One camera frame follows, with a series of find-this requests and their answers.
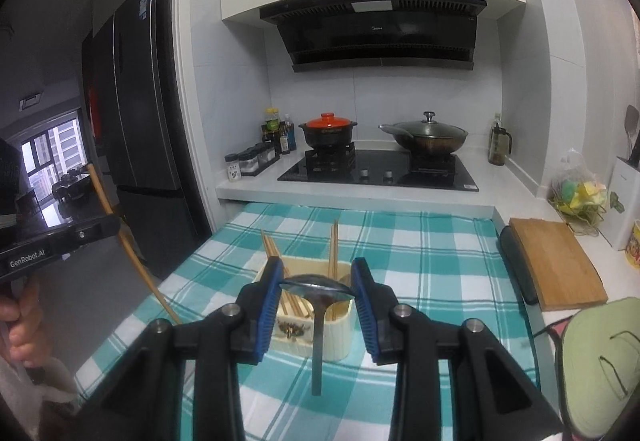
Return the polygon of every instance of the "orange pot lid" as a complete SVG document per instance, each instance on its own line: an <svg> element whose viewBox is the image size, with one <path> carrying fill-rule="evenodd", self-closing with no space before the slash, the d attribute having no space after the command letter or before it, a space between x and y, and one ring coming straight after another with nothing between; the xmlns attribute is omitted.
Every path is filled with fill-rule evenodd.
<svg viewBox="0 0 640 441"><path fill-rule="evenodd" d="M309 120L306 126L312 129L327 129L336 127L346 127L351 125L351 120L348 118L340 118L334 116L334 113L322 113L320 118Z"/></svg>

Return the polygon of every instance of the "cutting board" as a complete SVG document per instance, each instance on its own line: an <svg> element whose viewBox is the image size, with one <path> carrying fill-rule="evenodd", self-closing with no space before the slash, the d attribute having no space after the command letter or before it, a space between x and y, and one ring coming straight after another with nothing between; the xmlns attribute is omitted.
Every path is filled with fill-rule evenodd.
<svg viewBox="0 0 640 441"><path fill-rule="evenodd" d="M577 309L607 301L598 272L565 223L511 219L543 311Z"/></svg>

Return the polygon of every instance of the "gas stove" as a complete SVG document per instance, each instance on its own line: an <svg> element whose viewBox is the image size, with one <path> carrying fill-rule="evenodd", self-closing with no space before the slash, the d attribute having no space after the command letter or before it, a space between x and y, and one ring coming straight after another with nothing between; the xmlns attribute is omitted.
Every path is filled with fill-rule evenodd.
<svg viewBox="0 0 640 441"><path fill-rule="evenodd" d="M399 150L356 150L353 143L328 151L308 150L279 181L408 186L478 192L455 155L419 156Z"/></svg>

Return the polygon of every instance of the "plaid tablecloth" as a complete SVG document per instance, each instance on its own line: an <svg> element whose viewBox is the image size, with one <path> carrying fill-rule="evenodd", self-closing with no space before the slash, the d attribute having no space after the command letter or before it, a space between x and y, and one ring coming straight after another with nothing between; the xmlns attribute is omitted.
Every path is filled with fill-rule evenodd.
<svg viewBox="0 0 640 441"><path fill-rule="evenodd" d="M537 383L527 319L497 250L494 224L441 214L346 211L251 203L161 285L185 321L234 301L266 261L260 229L283 255L328 258L328 238L339 220L341 261L367 259L376 281L431 319L460 324L477 317ZM166 317L147 298L76 374L88 397L145 325ZM356 320L351 353L324 363L322 396L310 394L311 360L269 351L257 367L240 365L247 439L386 440L396 367L377 367L366 353ZM440 364L443 439L452 438L450 382ZM193 366L182 405L182 439L191 440Z"/></svg>

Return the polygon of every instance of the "stove burner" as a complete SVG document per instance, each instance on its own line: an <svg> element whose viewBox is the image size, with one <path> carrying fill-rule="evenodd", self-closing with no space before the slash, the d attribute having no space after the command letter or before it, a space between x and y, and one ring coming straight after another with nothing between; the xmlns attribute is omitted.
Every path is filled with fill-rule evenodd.
<svg viewBox="0 0 640 441"><path fill-rule="evenodd" d="M338 172L350 170L356 161L353 142L344 148L325 148L305 152L306 169L312 172Z"/></svg>
<svg viewBox="0 0 640 441"><path fill-rule="evenodd" d="M412 154L409 157L409 172L435 174L444 178L453 177L456 174L456 158L450 154L447 156Z"/></svg>

